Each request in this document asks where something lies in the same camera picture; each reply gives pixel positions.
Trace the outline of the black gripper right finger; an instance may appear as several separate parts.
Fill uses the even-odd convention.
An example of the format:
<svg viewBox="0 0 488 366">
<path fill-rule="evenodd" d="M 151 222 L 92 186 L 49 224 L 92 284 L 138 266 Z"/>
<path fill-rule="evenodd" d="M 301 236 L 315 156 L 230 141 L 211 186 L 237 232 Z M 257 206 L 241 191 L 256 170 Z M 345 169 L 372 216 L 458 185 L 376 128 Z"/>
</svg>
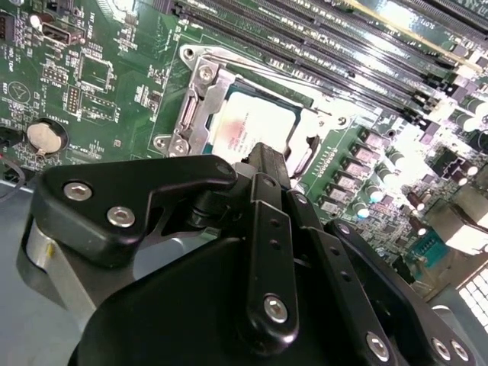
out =
<svg viewBox="0 0 488 366">
<path fill-rule="evenodd" d="M 301 284 L 312 324 L 338 365 L 475 365 L 468 344 L 347 223 L 322 224 L 291 190 L 284 157 L 271 175 L 286 189 L 294 254 L 308 264 Z"/>
</svg>

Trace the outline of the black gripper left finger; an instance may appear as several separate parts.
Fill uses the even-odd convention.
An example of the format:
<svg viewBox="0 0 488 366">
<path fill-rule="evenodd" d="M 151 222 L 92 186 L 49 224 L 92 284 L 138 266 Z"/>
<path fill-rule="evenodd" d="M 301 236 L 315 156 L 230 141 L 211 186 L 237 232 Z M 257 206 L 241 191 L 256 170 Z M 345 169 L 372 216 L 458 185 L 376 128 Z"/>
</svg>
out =
<svg viewBox="0 0 488 366">
<path fill-rule="evenodd" d="M 257 144 L 241 162 L 184 156 L 60 166 L 31 204 L 31 260 L 83 332 L 111 295 L 217 239 L 241 238 L 254 194 L 287 193 Z"/>
</svg>

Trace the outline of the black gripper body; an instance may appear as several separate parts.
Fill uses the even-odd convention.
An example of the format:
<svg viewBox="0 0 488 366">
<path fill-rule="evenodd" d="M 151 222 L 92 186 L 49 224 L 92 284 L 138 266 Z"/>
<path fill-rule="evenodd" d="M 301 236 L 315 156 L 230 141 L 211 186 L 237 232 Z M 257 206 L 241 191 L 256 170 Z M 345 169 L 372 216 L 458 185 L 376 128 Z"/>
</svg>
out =
<svg viewBox="0 0 488 366">
<path fill-rule="evenodd" d="M 365 364 L 364 291 L 311 204 L 254 194 L 245 231 L 111 295 L 70 364 Z"/>
</svg>

